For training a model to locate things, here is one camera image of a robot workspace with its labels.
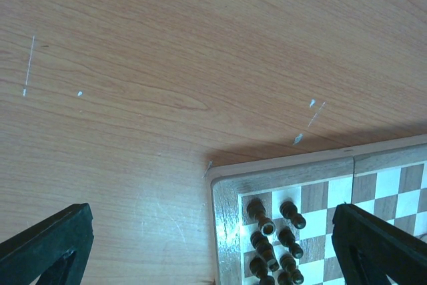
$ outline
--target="dark wooden chess piece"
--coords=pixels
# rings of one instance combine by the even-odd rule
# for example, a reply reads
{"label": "dark wooden chess piece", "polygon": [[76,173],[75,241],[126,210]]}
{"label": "dark wooden chess piece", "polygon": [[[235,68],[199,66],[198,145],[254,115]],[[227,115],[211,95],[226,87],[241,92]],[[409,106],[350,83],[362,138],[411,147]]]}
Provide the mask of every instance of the dark wooden chess piece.
{"label": "dark wooden chess piece", "polygon": [[306,219],[298,213],[298,209],[293,202],[284,202],[280,206],[280,213],[285,219],[291,220],[292,225],[294,225],[297,229],[301,230],[306,227]]}
{"label": "dark wooden chess piece", "polygon": [[267,264],[259,257],[249,263],[251,273],[260,279],[260,285],[274,285],[274,277],[268,276]]}
{"label": "dark wooden chess piece", "polygon": [[283,271],[282,273],[280,273],[278,277],[278,283],[279,285],[294,285],[291,279],[291,274],[289,274],[286,271]]}
{"label": "dark wooden chess piece", "polygon": [[301,246],[295,243],[295,235],[289,227],[285,227],[279,233],[279,242],[287,247],[294,258],[300,259],[304,255]]}
{"label": "dark wooden chess piece", "polygon": [[279,269],[278,260],[274,255],[273,246],[268,242],[268,238],[261,232],[254,232],[251,235],[251,244],[272,272]]}
{"label": "dark wooden chess piece", "polygon": [[292,257],[291,254],[284,254],[280,258],[280,266],[284,269],[284,271],[290,274],[290,278],[292,282],[299,285],[304,282],[304,277],[302,276],[299,269],[296,268],[296,261]]}
{"label": "dark wooden chess piece", "polygon": [[246,211],[250,218],[258,221],[258,228],[264,236],[272,235],[276,231],[276,225],[266,217],[266,208],[259,198],[252,200]]}

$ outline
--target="wood grain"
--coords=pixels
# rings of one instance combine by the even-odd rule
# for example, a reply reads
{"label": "wood grain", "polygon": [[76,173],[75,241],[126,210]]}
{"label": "wood grain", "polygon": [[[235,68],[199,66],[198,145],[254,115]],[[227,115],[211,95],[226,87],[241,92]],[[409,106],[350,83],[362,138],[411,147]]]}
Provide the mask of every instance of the wood grain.
{"label": "wood grain", "polygon": [[400,148],[389,150],[386,152],[376,152],[366,155],[356,156],[354,158],[354,174],[366,175],[375,173],[378,170],[385,168],[393,168],[400,166],[411,166],[412,164],[420,164],[427,160],[427,144],[413,146],[410,148]]}
{"label": "wood grain", "polygon": [[210,160],[426,133],[426,0],[0,4],[0,241],[89,202],[85,284],[212,282]]}

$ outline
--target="scratch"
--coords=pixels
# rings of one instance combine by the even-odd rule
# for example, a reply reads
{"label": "scratch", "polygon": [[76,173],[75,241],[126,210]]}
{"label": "scratch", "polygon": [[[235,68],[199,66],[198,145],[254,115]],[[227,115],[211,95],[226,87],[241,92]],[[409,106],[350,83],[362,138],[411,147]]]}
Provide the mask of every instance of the scratch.
{"label": "scratch", "polygon": [[139,200],[139,192],[136,195],[135,202],[133,203],[133,220],[136,220],[136,211],[135,211],[135,209],[136,209],[136,203],[137,203],[138,200]]}
{"label": "scratch", "polygon": [[203,180],[206,178],[207,171],[211,169],[211,167],[212,167],[212,164],[213,164],[213,163],[214,163],[214,161],[212,161],[212,160],[211,160],[211,161],[209,162],[209,164],[207,165],[206,171],[205,171],[205,173],[203,174],[203,176],[201,177]]}
{"label": "scratch", "polygon": [[188,252],[187,240],[185,239],[184,233],[182,232],[182,229],[180,228],[179,224],[176,222],[176,220],[174,220],[174,218],[173,218],[172,216],[170,216],[170,215],[168,214],[168,212],[166,212],[166,211],[165,211],[165,210],[160,206],[159,201],[157,201],[157,206],[158,206],[158,208],[161,210],[161,212],[162,212],[162,213],[164,213],[167,217],[169,217],[169,218],[171,219],[171,221],[172,221],[172,222],[174,222],[174,224],[176,225],[176,227],[177,227],[177,229],[178,229],[178,232],[181,234],[182,241],[184,242],[185,247],[186,247],[187,252]]}
{"label": "scratch", "polygon": [[312,122],[317,118],[317,116],[319,115],[320,111],[322,110],[323,106],[325,106],[325,104],[326,104],[326,102],[324,101],[323,104],[320,106],[319,110],[314,114],[312,120],[310,120],[308,127],[310,127]]}
{"label": "scratch", "polygon": [[200,216],[201,216],[201,210],[203,209],[203,207],[205,207],[205,203],[201,203],[199,210],[197,211],[197,215],[194,214],[195,210],[191,211],[191,222],[194,222],[194,219],[199,220]]}
{"label": "scratch", "polygon": [[[224,207],[223,206],[221,207],[221,210],[222,210],[222,217],[224,219],[226,219],[227,216],[226,216],[226,212],[224,211]],[[228,238],[228,233],[227,233],[227,224],[226,224],[226,222],[224,222],[224,234],[226,235],[226,239],[227,239]]]}
{"label": "scratch", "polygon": [[29,52],[29,59],[28,59],[28,68],[27,68],[27,79],[25,80],[25,87],[22,91],[22,96],[25,97],[27,95],[27,86],[28,86],[28,78],[29,78],[29,69],[31,67],[31,58],[33,58],[33,48],[34,48],[34,40],[35,36],[33,36],[33,42],[31,43],[31,51]]}
{"label": "scratch", "polygon": [[303,136],[304,135],[302,133],[300,135],[296,136],[295,140],[294,140],[294,145],[298,144],[302,140]]}

